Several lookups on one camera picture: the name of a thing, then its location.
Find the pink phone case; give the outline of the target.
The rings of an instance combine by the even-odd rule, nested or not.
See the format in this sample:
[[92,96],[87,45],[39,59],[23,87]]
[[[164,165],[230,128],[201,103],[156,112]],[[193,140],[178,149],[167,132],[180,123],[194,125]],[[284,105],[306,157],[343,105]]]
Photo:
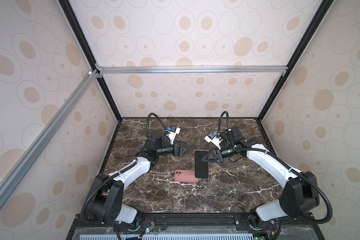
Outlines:
[[174,181],[178,183],[198,183],[194,170],[175,170]]

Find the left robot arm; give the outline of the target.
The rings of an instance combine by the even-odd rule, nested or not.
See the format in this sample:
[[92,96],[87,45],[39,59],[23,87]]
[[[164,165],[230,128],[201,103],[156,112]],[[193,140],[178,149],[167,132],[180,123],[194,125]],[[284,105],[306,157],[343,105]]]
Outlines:
[[141,151],[124,168],[109,174],[98,174],[83,203],[80,217],[84,223],[125,223],[138,228],[141,214],[138,210],[123,204],[124,190],[140,176],[148,173],[161,156],[182,157],[193,146],[176,141],[176,133],[166,130],[153,132],[146,138]]

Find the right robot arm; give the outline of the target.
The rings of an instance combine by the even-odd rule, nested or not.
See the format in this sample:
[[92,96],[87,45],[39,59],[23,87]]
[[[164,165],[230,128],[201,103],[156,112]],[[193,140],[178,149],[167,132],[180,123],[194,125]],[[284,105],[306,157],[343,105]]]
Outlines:
[[[214,132],[205,136],[215,149],[202,158],[207,163],[223,163],[224,159],[241,155],[255,162],[270,174],[283,188],[281,196],[250,211],[249,223],[260,228],[267,221],[282,218],[302,217],[316,224],[326,224],[333,216],[332,205],[325,193],[318,187],[317,178],[311,172],[302,172],[285,163],[254,138],[246,138],[237,127],[223,133]],[[305,214],[316,208],[323,200],[327,213],[319,220]]]

